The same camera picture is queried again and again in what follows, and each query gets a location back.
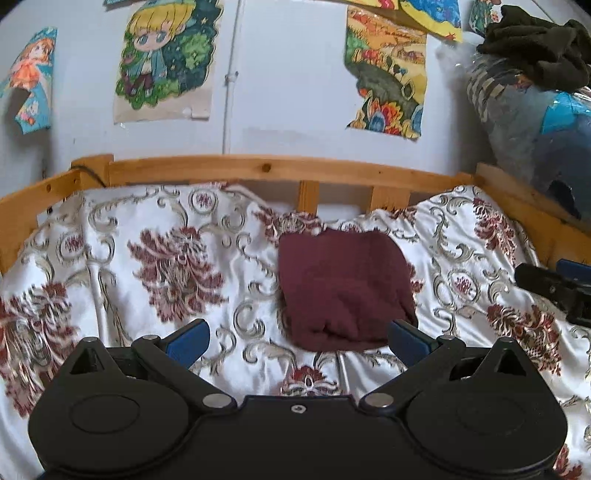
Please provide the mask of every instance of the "stacked items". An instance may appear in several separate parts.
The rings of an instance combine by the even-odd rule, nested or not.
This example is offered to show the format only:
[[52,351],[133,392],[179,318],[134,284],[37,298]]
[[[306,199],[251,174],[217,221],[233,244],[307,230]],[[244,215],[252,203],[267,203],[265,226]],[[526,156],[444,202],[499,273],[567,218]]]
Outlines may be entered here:
[[575,20],[556,25],[509,5],[501,17],[486,26],[468,71],[470,101],[498,165],[590,221],[589,33]]

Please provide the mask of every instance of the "folded maroon fabric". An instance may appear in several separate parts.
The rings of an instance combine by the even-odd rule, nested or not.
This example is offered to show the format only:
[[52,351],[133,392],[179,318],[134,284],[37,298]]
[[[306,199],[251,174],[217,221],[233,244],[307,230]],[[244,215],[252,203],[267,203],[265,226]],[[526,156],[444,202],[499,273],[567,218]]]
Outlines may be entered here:
[[392,320],[417,326],[410,269],[384,233],[283,234],[279,276],[291,340],[305,350],[377,348]]

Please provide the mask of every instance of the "colorful illustration poster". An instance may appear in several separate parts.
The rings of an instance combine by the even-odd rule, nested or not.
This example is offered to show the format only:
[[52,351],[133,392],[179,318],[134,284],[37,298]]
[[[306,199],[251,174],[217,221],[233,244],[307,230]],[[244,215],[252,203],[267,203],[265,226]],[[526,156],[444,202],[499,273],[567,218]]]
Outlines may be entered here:
[[0,84],[0,98],[10,88],[31,93],[15,117],[24,134],[51,126],[51,81],[56,40],[55,28],[48,27],[36,33]]
[[475,0],[470,11],[470,28],[484,37],[486,28],[500,22],[501,18],[501,0]]
[[351,3],[366,7],[398,9],[398,0],[351,0]]
[[134,1],[134,0],[105,0],[105,5],[115,5],[115,4],[120,4],[123,2],[129,2],[129,1]]
[[219,0],[148,0],[131,17],[116,85],[115,123],[207,119]]
[[421,135],[427,34],[356,7],[347,11],[345,66],[364,98],[348,126],[406,138]]
[[457,0],[400,0],[400,8],[419,25],[448,40],[462,41]]

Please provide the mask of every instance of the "bedspread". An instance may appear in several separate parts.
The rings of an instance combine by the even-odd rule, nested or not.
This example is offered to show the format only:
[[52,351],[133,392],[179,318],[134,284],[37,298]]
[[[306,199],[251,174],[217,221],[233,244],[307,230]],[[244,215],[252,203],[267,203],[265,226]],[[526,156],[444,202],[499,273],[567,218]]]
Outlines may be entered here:
[[84,336],[127,346],[205,318],[210,346],[191,369],[239,402],[247,394],[359,398],[403,372],[386,347],[307,352],[290,343],[278,238],[326,228],[377,229],[400,246],[423,332],[450,333],[468,346],[517,339],[569,420],[557,472],[591,478],[591,332],[515,286],[515,267],[537,257],[526,233],[484,192],[463,186],[416,207],[325,223],[275,213],[239,185],[211,183],[78,193],[25,243],[0,284],[4,479],[41,472],[28,416]]

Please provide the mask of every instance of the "dark green cloth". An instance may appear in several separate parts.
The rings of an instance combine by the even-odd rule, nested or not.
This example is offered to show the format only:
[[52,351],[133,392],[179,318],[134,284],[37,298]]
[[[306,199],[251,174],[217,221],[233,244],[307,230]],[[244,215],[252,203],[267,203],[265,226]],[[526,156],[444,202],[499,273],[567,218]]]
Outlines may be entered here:
[[501,12],[501,21],[487,27],[480,53],[507,58],[543,88],[570,93],[589,85],[591,38],[581,23],[556,25],[512,5]]

